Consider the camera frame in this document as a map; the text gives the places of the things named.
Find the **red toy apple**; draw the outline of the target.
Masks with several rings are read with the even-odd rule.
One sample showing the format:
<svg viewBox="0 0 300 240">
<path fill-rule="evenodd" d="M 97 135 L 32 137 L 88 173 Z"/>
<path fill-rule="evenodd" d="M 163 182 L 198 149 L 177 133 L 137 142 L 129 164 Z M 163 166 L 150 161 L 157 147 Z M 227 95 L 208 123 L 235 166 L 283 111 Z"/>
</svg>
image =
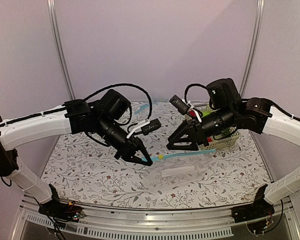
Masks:
<svg viewBox="0 0 300 240">
<path fill-rule="evenodd" d="M 189 111 L 189 112 L 188 112 L 188 115 L 189 115 L 191 118 L 193 118 L 193 119 L 197 119 L 198 116 L 199 116 L 198 112 L 195 111 L 195 110 Z"/>
</svg>

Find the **light green toy fruit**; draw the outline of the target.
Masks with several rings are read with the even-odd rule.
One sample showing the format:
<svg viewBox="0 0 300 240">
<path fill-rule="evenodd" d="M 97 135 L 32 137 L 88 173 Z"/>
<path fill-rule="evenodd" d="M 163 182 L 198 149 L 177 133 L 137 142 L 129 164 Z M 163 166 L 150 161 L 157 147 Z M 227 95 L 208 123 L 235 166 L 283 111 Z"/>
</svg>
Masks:
<svg viewBox="0 0 300 240">
<path fill-rule="evenodd" d="M 213 112 L 214 112 L 213 110 L 203 110 L 202 111 L 202 116 L 206 117 L 206 116 L 210 115 Z"/>
</svg>

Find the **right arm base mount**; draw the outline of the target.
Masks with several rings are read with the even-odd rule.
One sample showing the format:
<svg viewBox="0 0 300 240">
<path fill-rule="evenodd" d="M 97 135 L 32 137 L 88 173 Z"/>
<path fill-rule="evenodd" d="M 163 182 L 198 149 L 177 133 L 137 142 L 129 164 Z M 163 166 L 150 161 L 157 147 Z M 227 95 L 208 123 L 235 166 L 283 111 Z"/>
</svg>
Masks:
<svg viewBox="0 0 300 240">
<path fill-rule="evenodd" d="M 247 224 L 247 229 L 254 235 L 264 234 L 270 226 L 275 209 L 272 204 L 264 200 L 265 190 L 268 185 L 260 187 L 253 196 L 253 202 L 246 205 L 233 207 L 231 216 L 235 223 L 247 222 L 262 218 Z"/>
</svg>

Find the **left aluminium frame post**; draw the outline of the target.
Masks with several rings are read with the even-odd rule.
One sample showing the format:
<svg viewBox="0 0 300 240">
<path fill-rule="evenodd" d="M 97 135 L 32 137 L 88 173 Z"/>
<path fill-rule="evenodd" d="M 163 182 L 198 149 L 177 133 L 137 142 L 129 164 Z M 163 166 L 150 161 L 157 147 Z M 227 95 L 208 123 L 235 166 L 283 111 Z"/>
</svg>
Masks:
<svg viewBox="0 0 300 240">
<path fill-rule="evenodd" d="M 53 36 L 53 41 L 55 44 L 55 49 L 57 53 L 57 58 L 60 65 L 61 74 L 63 77 L 63 81 L 65 84 L 65 88 L 70 100 L 74 100 L 76 98 L 75 91 L 71 82 L 70 73 L 67 66 L 67 61 L 65 57 L 65 53 L 63 50 L 62 39 L 60 34 L 60 29 L 58 25 L 57 11 L 56 11 L 56 3 L 54 0 L 47 0 L 47 10 L 49 15 L 49 21 Z"/>
</svg>

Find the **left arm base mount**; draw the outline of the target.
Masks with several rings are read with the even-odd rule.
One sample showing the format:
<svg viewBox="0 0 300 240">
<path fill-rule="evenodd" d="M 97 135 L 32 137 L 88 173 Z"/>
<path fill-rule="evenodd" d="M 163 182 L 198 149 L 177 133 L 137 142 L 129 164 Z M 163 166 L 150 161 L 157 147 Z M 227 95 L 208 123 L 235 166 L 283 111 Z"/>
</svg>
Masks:
<svg viewBox="0 0 300 240">
<path fill-rule="evenodd" d="M 46 203 L 39 204 L 38 212 L 40 214 L 66 222 L 78 222 L 79 219 L 85 216 L 83 208 L 76 205 L 75 201 L 68 203 L 60 202 L 56 188 L 51 184 L 48 186 L 50 187 L 52 193 L 51 200 Z"/>
</svg>

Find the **aluminium frame post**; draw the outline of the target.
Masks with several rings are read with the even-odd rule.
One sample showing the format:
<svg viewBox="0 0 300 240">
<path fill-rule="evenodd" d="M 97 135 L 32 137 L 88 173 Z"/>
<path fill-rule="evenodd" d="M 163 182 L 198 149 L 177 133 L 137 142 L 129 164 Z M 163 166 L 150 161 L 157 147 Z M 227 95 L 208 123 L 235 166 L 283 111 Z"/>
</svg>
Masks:
<svg viewBox="0 0 300 240">
<path fill-rule="evenodd" d="M 75 91 L 71 82 L 70 73 L 67 66 L 67 61 L 65 57 L 65 53 L 63 50 L 62 39 L 60 34 L 60 29 L 58 25 L 57 11 L 56 11 L 56 3 L 54 0 L 47 0 L 47 10 L 49 15 L 49 21 L 53 36 L 53 41 L 55 44 L 55 49 L 57 53 L 57 58 L 60 65 L 61 74 L 63 77 L 63 81 L 65 84 L 65 88 L 70 100 L 74 100 L 76 98 Z"/>
<path fill-rule="evenodd" d="M 249 77 L 250 77 L 250 74 L 252 71 L 252 67 L 253 67 L 256 51 L 257 51 L 257 46 L 258 46 L 258 40 L 259 40 L 261 28 L 262 28 L 265 2 L 266 2 L 265 0 L 257 1 L 255 19 L 254 19 L 254 25 L 253 25 L 253 31 L 252 31 L 252 39 L 250 42 L 250 47 L 249 47 L 247 61 L 246 61 L 244 72 L 243 72 L 243 77 L 242 77 L 241 84 L 239 87 L 239 93 L 241 96 L 244 96 L 244 94 L 247 90 Z"/>
</svg>

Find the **right aluminium frame post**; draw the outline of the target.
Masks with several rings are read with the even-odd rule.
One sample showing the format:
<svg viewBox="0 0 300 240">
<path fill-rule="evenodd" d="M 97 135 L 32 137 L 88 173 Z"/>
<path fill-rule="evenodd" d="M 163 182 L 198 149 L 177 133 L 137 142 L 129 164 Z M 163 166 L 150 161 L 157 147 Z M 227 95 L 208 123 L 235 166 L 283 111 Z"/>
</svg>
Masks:
<svg viewBox="0 0 300 240">
<path fill-rule="evenodd" d="M 265 0 L 257 1 L 255 19 L 254 19 L 254 25 L 253 25 L 253 31 L 252 31 L 252 39 L 250 42 L 250 47 L 249 47 L 247 61 L 246 61 L 244 72 L 243 72 L 243 77 L 242 77 L 241 84 L 239 87 L 239 93 L 241 96 L 244 96 L 244 94 L 247 90 L 249 77 L 250 77 L 250 74 L 252 71 L 252 67 L 253 67 L 256 51 L 257 51 L 257 46 L 258 46 L 258 40 L 259 40 L 261 28 L 262 28 L 265 2 L 266 2 Z"/>
</svg>

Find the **clear zip bag blue zipper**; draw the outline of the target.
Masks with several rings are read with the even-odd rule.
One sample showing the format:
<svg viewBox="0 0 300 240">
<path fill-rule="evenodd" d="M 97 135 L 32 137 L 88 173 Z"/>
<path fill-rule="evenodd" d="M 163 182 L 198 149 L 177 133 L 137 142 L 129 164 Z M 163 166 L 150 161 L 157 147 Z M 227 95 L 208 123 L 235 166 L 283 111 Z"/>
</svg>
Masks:
<svg viewBox="0 0 300 240">
<path fill-rule="evenodd" d="M 215 152 L 209 149 L 152 157 L 152 165 L 142 168 L 144 189 L 158 193 L 200 179 Z"/>
</svg>

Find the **floral patterned tablecloth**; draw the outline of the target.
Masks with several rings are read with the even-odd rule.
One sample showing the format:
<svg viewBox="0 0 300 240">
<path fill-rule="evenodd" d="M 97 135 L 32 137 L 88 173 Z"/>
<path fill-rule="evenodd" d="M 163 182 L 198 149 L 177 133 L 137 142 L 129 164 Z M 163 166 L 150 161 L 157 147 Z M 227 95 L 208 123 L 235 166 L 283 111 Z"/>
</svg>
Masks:
<svg viewBox="0 0 300 240">
<path fill-rule="evenodd" d="M 151 157 L 191 151 L 168 150 L 167 140 L 184 117 L 168 102 L 155 101 L 153 118 L 161 128 L 142 137 Z M 147 192 L 145 166 L 115 159 L 116 150 L 96 144 L 85 134 L 59 138 L 45 166 L 42 180 L 53 185 L 60 198 L 124 208 L 191 209 L 246 203 L 247 195 L 271 181 L 255 142 L 240 131 L 233 146 L 216 150 L 199 179 L 172 189 Z"/>
</svg>

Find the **dark green toy cucumber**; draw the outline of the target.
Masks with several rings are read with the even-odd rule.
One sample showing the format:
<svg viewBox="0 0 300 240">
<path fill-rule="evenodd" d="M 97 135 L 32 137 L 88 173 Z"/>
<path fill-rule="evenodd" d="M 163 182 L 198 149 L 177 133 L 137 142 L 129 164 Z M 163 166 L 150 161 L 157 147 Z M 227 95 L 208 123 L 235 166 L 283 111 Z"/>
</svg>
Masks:
<svg viewBox="0 0 300 240">
<path fill-rule="evenodd" d="M 230 130 L 229 129 L 225 129 L 225 130 L 222 131 L 221 137 L 223 138 L 223 137 L 227 136 L 229 133 L 230 133 Z"/>
</svg>

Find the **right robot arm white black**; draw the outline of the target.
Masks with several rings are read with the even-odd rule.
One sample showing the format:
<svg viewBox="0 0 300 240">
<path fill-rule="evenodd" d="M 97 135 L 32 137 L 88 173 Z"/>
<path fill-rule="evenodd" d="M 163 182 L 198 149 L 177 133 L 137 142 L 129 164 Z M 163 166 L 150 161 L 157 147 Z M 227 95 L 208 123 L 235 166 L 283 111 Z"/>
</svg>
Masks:
<svg viewBox="0 0 300 240">
<path fill-rule="evenodd" d="M 216 111 L 203 117 L 197 114 L 187 101 L 188 90 L 194 86 L 207 90 L 209 106 Z M 190 114 L 191 119 L 184 120 L 170 135 L 166 145 L 169 150 L 198 151 L 200 145 L 209 145 L 208 137 L 216 136 L 230 127 L 275 136 L 300 147 L 300 118 L 287 113 L 272 100 L 258 97 L 241 98 L 231 78 L 218 79 L 207 86 L 190 84 L 184 92 L 184 97 L 185 99 L 181 99 L 174 95 L 169 102 L 182 115 L 189 114 L 189 110 L 194 109 L 196 117 Z M 248 213 L 252 218 L 259 218 L 268 210 L 268 205 L 274 205 L 299 190 L 300 166 L 283 178 L 260 187 L 248 208 Z"/>
</svg>

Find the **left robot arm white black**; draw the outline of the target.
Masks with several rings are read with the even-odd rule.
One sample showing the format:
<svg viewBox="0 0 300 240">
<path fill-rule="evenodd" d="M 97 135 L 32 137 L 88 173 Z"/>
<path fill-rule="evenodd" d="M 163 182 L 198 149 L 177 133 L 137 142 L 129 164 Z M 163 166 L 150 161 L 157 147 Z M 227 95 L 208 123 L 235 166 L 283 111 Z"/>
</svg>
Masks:
<svg viewBox="0 0 300 240">
<path fill-rule="evenodd" d="M 85 133 L 89 138 L 99 135 L 103 145 L 117 150 L 116 159 L 128 163 L 151 166 L 152 160 L 136 130 L 147 135 L 152 127 L 150 119 L 136 124 L 130 132 L 117 121 L 130 108 L 131 103 L 114 90 L 119 83 L 103 87 L 84 99 L 67 101 L 53 109 L 31 115 L 3 120 L 0 116 L 0 177 L 17 184 L 31 194 L 53 216 L 64 213 L 57 190 L 43 182 L 21 160 L 17 147 L 44 138 Z"/>
</svg>

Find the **beige perforated plastic basket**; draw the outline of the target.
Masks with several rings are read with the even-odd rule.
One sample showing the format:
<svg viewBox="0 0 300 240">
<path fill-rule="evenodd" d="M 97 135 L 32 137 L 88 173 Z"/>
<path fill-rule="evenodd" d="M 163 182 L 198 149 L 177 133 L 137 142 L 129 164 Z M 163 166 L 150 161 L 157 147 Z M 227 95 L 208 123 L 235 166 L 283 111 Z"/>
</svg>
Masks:
<svg viewBox="0 0 300 240">
<path fill-rule="evenodd" d="M 198 108 L 198 110 L 202 113 L 202 111 L 204 110 L 212 110 L 215 112 L 215 110 L 211 109 L 209 107 L 209 105 L 204 105 L 204 106 L 201 106 Z M 189 114 L 186 114 L 184 119 L 185 120 L 190 120 L 192 117 L 189 116 Z M 219 135 L 217 136 L 210 136 L 210 138 L 213 140 L 213 142 L 208 142 L 208 145 L 205 147 L 203 145 L 199 145 L 198 146 L 198 150 L 199 151 L 205 151 L 205 150 L 212 150 L 212 149 L 216 149 L 216 150 L 219 150 L 219 149 L 223 149 L 223 148 L 226 148 L 226 147 L 231 147 L 233 146 L 237 139 L 240 137 L 240 133 L 239 132 L 233 132 L 235 131 L 235 127 L 230 127 L 230 128 L 227 128 L 230 130 L 230 133 L 232 133 L 232 135 L 229 135 L 228 137 L 225 137 L 225 138 L 222 138 L 222 131 Z"/>
</svg>

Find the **aluminium front rail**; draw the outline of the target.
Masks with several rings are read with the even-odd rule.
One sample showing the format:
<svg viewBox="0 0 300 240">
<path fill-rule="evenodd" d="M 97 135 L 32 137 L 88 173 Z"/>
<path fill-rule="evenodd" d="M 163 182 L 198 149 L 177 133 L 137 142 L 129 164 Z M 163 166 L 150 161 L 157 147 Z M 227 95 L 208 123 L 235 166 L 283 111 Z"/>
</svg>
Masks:
<svg viewBox="0 0 300 240">
<path fill-rule="evenodd" d="M 277 204 L 265 233 L 253 234 L 252 224 L 238 222 L 231 206 L 197 209 L 138 209 L 95 204 L 80 205 L 85 217 L 68 222 L 55 234 L 51 221 L 38 212 L 35 200 L 25 195 L 20 205 L 13 240 L 300 240 L 291 201 Z"/>
</svg>

